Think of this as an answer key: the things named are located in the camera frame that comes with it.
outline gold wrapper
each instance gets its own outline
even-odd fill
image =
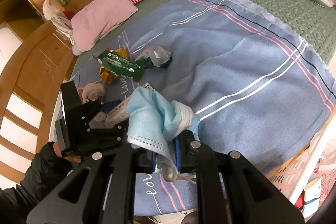
[[[127,51],[124,48],[119,48],[115,50],[115,52],[121,57],[128,59]],[[119,77],[119,75],[115,74],[114,72],[103,66],[99,68],[99,76],[103,79],[104,84],[109,84]]]

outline blue blanket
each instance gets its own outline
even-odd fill
[[[125,99],[149,82],[168,101],[199,115],[203,143],[222,153],[240,151],[264,174],[301,150],[334,107],[328,89],[336,90],[335,80],[313,48],[239,3],[171,0],[101,51],[125,47],[135,59],[154,45],[172,53],[168,69],[146,70],[140,83],[119,77],[105,86],[104,101]],[[76,85],[99,82],[99,67],[91,58],[74,75]],[[197,207],[196,187],[188,181],[137,174],[135,191],[135,215]]]

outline white wall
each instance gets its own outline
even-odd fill
[[[0,25],[0,73],[9,61],[13,53],[21,45],[21,41],[11,32],[6,24]],[[30,123],[35,127],[39,127],[41,120],[41,112],[22,101],[20,98],[12,94],[7,109],[14,113],[22,120]],[[37,137],[30,132],[20,128],[10,120],[4,117],[0,128],[0,135],[15,145],[34,153],[36,150]],[[30,166],[31,161],[27,160],[4,146],[0,145],[0,161],[11,166],[12,168],[25,173]],[[0,188],[6,189],[13,187],[14,182],[0,175]]]
[[[21,41],[11,32],[6,24],[0,24],[0,74],[20,45]]]

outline blue face mask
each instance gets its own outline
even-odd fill
[[[178,171],[175,165],[174,139],[189,129],[197,137],[200,122],[192,109],[176,101],[169,103],[160,93],[138,87],[126,106],[130,115],[127,141],[157,153],[156,170],[172,182]]]

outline black metal bracket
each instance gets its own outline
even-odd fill
[[[88,127],[83,115],[94,117],[99,107],[94,102],[82,105],[73,89],[71,82],[61,86],[64,118],[56,131],[62,155],[79,153],[83,162],[31,211],[27,224],[133,223],[136,173],[152,173],[154,154],[127,143],[128,121],[111,129]],[[300,211],[239,152],[214,152],[188,130],[177,142],[181,173],[196,173],[199,224],[226,224],[229,219],[241,224],[304,223]]]

